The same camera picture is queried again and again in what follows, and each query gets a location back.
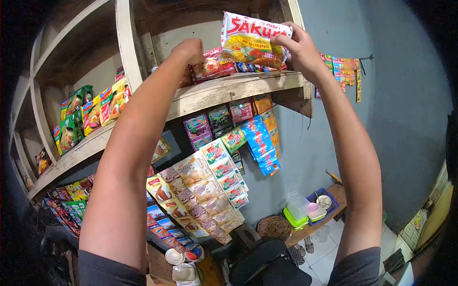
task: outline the green lid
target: green lid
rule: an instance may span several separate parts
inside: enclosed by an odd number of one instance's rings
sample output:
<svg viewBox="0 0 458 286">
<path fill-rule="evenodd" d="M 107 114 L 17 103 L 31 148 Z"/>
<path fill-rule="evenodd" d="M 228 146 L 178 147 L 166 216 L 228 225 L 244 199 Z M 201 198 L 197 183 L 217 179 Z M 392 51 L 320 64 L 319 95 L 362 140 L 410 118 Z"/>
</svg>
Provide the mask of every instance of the green lid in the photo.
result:
<svg viewBox="0 0 458 286">
<path fill-rule="evenodd" d="M 296 221 L 293 216 L 289 213 L 289 210 L 288 208 L 284 208 L 283 209 L 283 214 L 285 215 L 286 219 L 289 221 L 289 223 L 293 226 L 293 227 L 301 227 L 303 226 L 304 224 L 307 224 L 308 221 L 309 221 L 309 217 L 308 216 L 305 216 L 303 219 L 299 220 L 299 221 Z"/>
</svg>

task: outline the grey wall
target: grey wall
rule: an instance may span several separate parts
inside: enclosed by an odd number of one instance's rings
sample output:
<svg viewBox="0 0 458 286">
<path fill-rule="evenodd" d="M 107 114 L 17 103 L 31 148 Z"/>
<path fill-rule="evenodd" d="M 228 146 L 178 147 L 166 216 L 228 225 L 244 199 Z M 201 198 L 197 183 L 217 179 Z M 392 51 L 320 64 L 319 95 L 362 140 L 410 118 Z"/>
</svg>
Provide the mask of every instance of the grey wall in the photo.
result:
<svg viewBox="0 0 458 286">
<path fill-rule="evenodd" d="M 368 126 L 382 168 L 388 226 L 420 209 L 445 159 L 448 81 L 427 32 L 397 0 L 362 1 L 374 41 L 376 97 Z"/>
<path fill-rule="evenodd" d="M 372 35 L 358 2 L 299 0 L 299 6 L 305 28 L 320 52 L 341 58 L 363 58 L 374 53 Z M 375 61 L 365 61 L 364 67 L 361 103 L 356 104 L 355 86 L 347 86 L 346 93 L 361 121 L 367 125 L 373 112 Z M 274 111 L 282 169 L 272 177 L 263 176 L 249 152 L 241 151 L 250 203 L 240 211 L 251 223 L 281 212 L 288 194 L 299 192 L 307 196 L 314 190 L 329 187 L 332 182 L 326 169 L 338 175 L 334 144 L 321 100 L 314 100 L 309 130 L 309 119 L 301 114 L 282 106 L 276 106 Z"/>
</svg>

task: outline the black chair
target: black chair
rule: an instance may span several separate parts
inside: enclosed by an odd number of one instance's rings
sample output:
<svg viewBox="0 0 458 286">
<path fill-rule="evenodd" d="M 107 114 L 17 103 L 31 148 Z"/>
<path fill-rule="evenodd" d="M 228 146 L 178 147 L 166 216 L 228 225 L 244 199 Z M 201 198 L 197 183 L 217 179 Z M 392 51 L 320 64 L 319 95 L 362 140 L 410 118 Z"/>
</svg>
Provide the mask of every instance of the black chair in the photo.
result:
<svg viewBox="0 0 458 286">
<path fill-rule="evenodd" d="M 312 277 L 300 270 L 288 254 L 282 240 L 263 241 L 234 265 L 229 281 L 233 286 L 310 286 Z"/>
</svg>

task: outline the forearm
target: forearm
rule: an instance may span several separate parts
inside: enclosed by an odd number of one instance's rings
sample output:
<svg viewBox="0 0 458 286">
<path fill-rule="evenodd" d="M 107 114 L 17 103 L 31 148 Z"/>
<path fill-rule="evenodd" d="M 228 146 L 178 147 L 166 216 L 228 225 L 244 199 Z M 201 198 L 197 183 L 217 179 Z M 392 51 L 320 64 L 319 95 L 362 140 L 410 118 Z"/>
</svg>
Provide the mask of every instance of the forearm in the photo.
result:
<svg viewBox="0 0 458 286">
<path fill-rule="evenodd" d="M 180 54 L 171 54 L 138 87 L 118 119 L 104 151 L 106 157 L 115 156 L 119 165 L 109 163 L 104 167 L 119 175 L 145 178 L 186 61 Z"/>
<path fill-rule="evenodd" d="M 316 86 L 331 127 L 340 176 L 349 209 L 382 209 L 380 164 L 374 146 L 349 99 L 325 68 Z"/>
</svg>

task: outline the woven basket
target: woven basket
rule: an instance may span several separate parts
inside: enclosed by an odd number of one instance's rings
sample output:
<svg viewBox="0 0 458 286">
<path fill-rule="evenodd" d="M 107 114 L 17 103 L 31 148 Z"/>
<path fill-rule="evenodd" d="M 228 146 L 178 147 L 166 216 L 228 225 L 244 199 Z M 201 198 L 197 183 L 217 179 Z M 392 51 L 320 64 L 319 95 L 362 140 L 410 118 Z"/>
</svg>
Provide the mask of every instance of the woven basket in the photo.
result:
<svg viewBox="0 0 458 286">
<path fill-rule="evenodd" d="M 261 219 L 256 227 L 257 233 L 263 239 L 279 238 L 283 241 L 291 234 L 291 224 L 281 216 L 266 216 Z"/>
</svg>

